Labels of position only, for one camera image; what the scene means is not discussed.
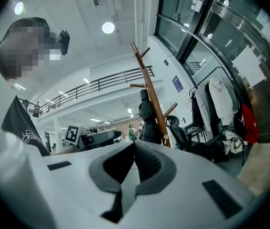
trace green shirt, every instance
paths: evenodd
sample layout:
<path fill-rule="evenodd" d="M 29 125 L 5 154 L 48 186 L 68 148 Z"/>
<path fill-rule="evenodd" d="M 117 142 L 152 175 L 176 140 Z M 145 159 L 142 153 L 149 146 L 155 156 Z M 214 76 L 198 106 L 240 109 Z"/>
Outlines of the green shirt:
<path fill-rule="evenodd" d="M 137 136 L 134 134 L 134 129 L 130 128 L 129 131 L 128 131 L 128 134 L 129 134 L 129 138 L 130 140 L 134 140 L 134 139 L 137 139 Z"/>

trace blue sign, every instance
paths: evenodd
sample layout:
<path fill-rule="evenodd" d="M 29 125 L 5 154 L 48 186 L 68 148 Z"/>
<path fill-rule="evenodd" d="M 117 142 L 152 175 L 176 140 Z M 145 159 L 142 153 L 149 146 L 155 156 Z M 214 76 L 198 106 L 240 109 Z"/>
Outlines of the blue sign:
<path fill-rule="evenodd" d="M 177 76 L 175 76 L 172 81 L 173 81 L 173 84 L 174 84 L 177 92 L 179 93 L 183 89 L 181 82 L 179 81 Z"/>

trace red bag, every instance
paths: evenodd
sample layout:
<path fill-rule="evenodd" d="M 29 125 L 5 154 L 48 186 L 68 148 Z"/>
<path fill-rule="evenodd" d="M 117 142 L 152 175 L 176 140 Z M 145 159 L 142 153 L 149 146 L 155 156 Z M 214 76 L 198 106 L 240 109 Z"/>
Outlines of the red bag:
<path fill-rule="evenodd" d="M 256 143 L 258 141 L 259 129 L 257 128 L 255 116 L 253 115 L 250 108 L 246 106 L 246 104 L 242 104 L 242 115 L 246 128 L 244 140 L 249 144 Z"/>

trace wooden coat rack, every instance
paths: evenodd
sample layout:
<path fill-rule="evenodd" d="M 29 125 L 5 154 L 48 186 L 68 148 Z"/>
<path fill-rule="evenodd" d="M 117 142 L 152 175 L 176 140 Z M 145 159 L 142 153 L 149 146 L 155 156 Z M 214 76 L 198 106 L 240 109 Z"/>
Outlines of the wooden coat rack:
<path fill-rule="evenodd" d="M 150 97 L 150 101 L 152 102 L 153 108 L 156 112 L 156 118 L 157 118 L 160 131 L 162 132 L 162 143 L 166 145 L 167 147 L 171 147 L 168 132 L 167 132 L 167 127 L 165 123 L 165 118 L 168 117 L 168 115 L 173 111 L 173 109 L 177 106 L 177 103 L 174 103 L 164 114 L 162 114 L 162 110 L 160 108 L 160 104 L 159 104 L 153 83 L 151 81 L 150 75 L 148 71 L 146 70 L 143 60 L 142 60 L 143 56 L 150 50 L 150 48 L 145 50 L 143 54 L 140 55 L 136 44 L 134 42 L 131 42 L 130 44 L 134 50 L 135 57 L 138 61 L 139 67 L 142 71 L 142 75 L 145 81 L 145 84 L 130 84 L 130 86 L 146 88 Z"/>

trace black slot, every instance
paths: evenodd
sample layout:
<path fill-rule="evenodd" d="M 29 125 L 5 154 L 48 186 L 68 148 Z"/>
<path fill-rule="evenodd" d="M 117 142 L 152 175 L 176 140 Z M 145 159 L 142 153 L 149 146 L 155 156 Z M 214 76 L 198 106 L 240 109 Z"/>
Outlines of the black slot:
<path fill-rule="evenodd" d="M 242 207 L 216 181 L 210 180 L 202 184 L 226 218 L 242 210 Z"/>
<path fill-rule="evenodd" d="M 65 166 L 70 166 L 71 163 L 69 161 L 63 161 L 56 164 L 48 165 L 49 170 L 56 170 L 59 168 L 63 168 Z"/>

